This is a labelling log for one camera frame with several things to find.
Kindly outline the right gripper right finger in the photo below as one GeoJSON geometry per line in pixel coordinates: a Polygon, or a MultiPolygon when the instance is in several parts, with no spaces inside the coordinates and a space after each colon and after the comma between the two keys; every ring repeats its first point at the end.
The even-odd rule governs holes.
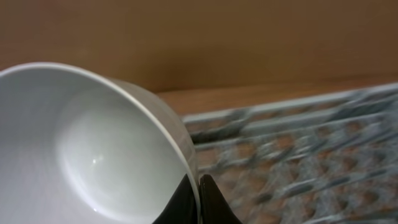
{"type": "Polygon", "coordinates": [[[211,175],[200,178],[200,201],[203,224],[242,224],[211,175]]]}

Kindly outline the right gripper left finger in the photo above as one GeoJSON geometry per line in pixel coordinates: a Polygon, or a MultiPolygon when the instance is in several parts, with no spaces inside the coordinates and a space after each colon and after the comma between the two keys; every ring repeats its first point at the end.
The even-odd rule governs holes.
{"type": "Polygon", "coordinates": [[[162,213],[153,224],[197,224],[197,205],[187,175],[179,183],[162,213]]]}

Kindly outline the grey bowl with rice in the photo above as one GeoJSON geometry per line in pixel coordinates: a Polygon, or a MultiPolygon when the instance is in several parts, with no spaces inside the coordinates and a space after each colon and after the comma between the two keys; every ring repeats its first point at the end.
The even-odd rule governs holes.
{"type": "Polygon", "coordinates": [[[60,63],[1,72],[2,223],[153,223],[195,150],[153,93],[60,63]]]}

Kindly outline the grey dishwasher rack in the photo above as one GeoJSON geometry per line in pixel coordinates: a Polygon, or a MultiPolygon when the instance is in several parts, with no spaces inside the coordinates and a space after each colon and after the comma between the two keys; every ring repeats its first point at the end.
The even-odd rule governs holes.
{"type": "Polygon", "coordinates": [[[397,85],[183,118],[241,223],[396,223],[397,85]]]}

